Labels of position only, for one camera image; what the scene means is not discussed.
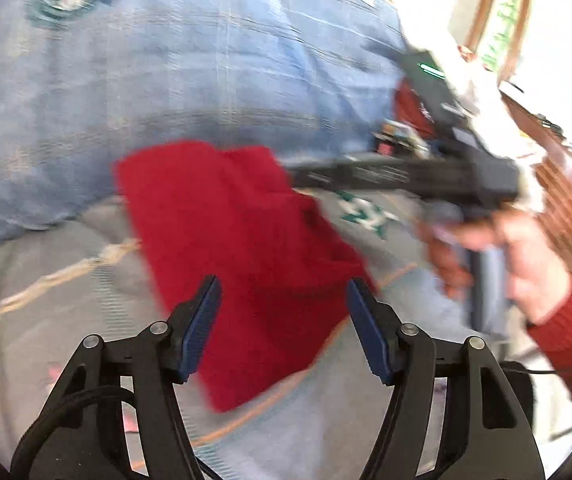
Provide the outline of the person's right hand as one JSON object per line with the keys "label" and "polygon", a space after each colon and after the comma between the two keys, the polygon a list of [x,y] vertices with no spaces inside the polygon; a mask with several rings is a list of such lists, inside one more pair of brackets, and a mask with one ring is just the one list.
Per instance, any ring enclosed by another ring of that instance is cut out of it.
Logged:
{"label": "person's right hand", "polygon": [[537,220],[525,211],[508,208],[488,219],[445,226],[420,222],[417,230],[450,299],[460,299],[474,283],[456,254],[457,247],[472,252],[492,247],[505,250],[506,296],[532,324],[548,321],[572,292],[572,276],[566,264],[550,247]]}

